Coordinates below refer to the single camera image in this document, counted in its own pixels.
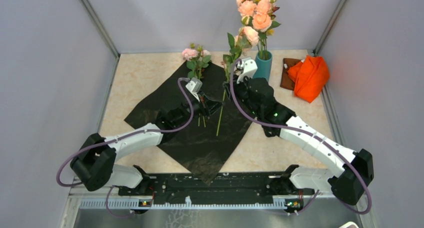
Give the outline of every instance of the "orange cloth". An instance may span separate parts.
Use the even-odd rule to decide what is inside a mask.
[[[311,103],[318,97],[330,78],[330,72],[322,57],[307,56],[287,71],[288,77],[294,81],[294,95]]]

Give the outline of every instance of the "teal vase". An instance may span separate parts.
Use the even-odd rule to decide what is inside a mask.
[[[273,64],[273,54],[271,54],[269,51],[266,52],[268,53],[267,60],[259,58],[259,52],[256,54],[254,61],[257,65],[257,71],[253,75],[253,78],[265,78],[266,81],[269,82],[271,75],[271,65]]]

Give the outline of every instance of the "marble floor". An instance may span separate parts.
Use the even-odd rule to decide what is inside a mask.
[[[269,84],[277,101],[294,110],[306,123],[332,138],[321,97],[308,103],[294,97],[291,90],[280,87],[283,58],[304,59],[306,50],[272,50],[273,60]],[[212,52],[212,61],[220,64],[226,52]],[[256,51],[247,56],[255,57]],[[100,134],[112,136],[133,130],[124,118],[143,98],[157,89],[181,64],[180,53],[122,54],[112,84]],[[147,173],[187,173],[186,168],[156,146],[130,154],[116,162],[138,165]],[[260,125],[252,124],[221,172],[283,171],[297,164],[325,168],[301,147],[278,137],[267,138]]]

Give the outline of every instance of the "folded fabric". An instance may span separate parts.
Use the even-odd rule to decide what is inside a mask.
[[[307,56],[288,71],[294,81],[294,95],[311,103],[317,98],[330,78],[330,72],[322,57]]]
[[[295,90],[295,82],[289,78],[289,74],[287,71],[295,66],[297,63],[301,62],[300,59],[293,59],[293,58],[284,58],[282,59],[282,76],[281,76],[281,84],[280,87],[294,91]]]

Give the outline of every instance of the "white wall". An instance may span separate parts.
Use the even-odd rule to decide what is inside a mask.
[[[0,0],[0,21],[0,227],[56,228],[115,58],[79,0]]]
[[[349,0],[321,55],[347,145],[373,154],[381,227],[423,227],[423,0]]]
[[[179,52],[190,42],[229,50],[236,0],[89,0],[120,53]],[[340,0],[278,0],[270,49],[314,49]]]

